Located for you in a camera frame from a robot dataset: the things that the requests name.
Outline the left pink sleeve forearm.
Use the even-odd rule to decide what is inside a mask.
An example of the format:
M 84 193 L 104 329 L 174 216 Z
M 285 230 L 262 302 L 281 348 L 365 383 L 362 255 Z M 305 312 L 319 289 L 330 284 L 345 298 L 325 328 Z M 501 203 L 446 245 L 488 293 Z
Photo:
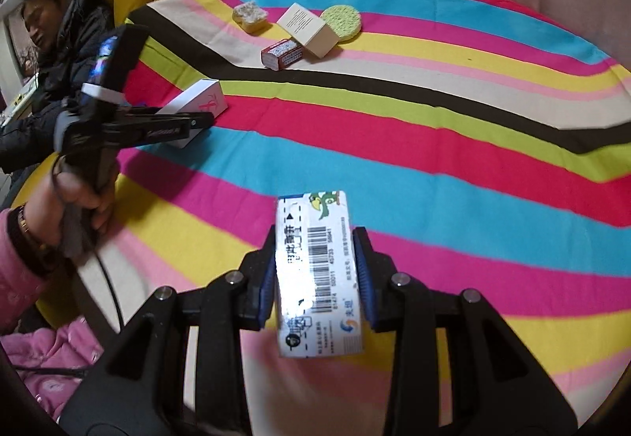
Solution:
M 58 249 L 39 247 L 21 229 L 22 206 L 1 212 L 1 333 L 11 332 L 39 298 L 54 269 Z

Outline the person left hand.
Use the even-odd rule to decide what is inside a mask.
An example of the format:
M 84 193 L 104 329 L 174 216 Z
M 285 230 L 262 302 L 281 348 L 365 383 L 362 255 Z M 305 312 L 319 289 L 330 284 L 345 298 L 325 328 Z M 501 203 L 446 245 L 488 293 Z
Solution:
M 119 174 L 120 163 L 114 160 L 108 181 L 99 192 L 71 172 L 48 176 L 37 185 L 22 209 L 29 234 L 41 243 L 58 247 L 62 240 L 62 219 L 71 207 L 87 210 L 92 228 L 104 233 L 113 211 Z

